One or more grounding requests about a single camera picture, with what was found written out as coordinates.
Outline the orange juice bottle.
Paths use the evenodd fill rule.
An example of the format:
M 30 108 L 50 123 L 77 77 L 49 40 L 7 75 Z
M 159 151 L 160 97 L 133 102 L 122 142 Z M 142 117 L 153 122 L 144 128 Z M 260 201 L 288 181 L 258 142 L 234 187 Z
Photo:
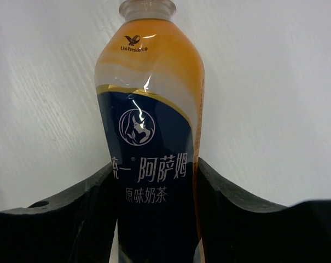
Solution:
M 173 1 L 121 1 L 95 66 L 120 262 L 204 262 L 196 187 L 205 71 Z

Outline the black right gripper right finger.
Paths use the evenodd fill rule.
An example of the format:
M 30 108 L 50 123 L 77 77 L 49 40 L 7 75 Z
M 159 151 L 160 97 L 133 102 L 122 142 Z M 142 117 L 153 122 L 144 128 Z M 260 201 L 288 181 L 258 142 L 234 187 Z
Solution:
M 276 204 L 203 159 L 197 193 L 206 262 L 331 262 L 331 200 Z

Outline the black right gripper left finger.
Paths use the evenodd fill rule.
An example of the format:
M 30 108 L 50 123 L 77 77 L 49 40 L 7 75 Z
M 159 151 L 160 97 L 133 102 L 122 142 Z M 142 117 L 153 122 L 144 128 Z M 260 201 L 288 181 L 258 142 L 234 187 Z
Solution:
M 108 164 L 27 208 L 0 211 L 0 262 L 108 262 L 116 221 Z

